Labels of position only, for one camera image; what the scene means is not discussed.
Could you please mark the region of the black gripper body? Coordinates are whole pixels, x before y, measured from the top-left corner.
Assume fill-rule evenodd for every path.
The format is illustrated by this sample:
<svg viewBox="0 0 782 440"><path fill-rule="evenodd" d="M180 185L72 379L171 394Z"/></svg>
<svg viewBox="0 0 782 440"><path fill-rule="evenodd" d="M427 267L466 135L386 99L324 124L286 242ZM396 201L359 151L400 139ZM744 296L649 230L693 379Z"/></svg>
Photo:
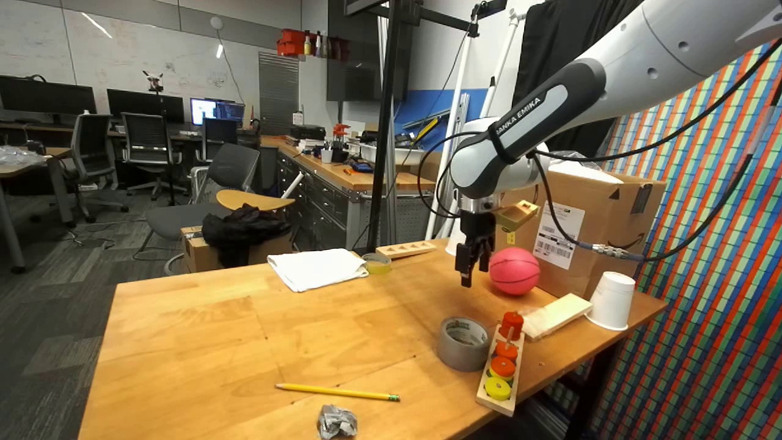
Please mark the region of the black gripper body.
<svg viewBox="0 0 782 440"><path fill-rule="evenodd" d="M482 253L494 244L494 203L488 197L458 197L458 219L463 231L463 247L471 253Z"/></svg>

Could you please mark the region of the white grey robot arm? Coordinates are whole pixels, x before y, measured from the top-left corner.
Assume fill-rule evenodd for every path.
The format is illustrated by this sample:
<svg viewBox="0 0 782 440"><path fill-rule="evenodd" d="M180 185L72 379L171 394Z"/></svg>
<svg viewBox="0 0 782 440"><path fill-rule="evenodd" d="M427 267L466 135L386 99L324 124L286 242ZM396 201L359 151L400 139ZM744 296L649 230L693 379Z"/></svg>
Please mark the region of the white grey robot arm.
<svg viewBox="0 0 782 440"><path fill-rule="evenodd" d="M463 285L488 264L496 191L538 179L549 136L653 108L782 37L782 0L639 0L595 43L534 86L506 115L479 121L449 159L458 195L453 269Z"/></svg>

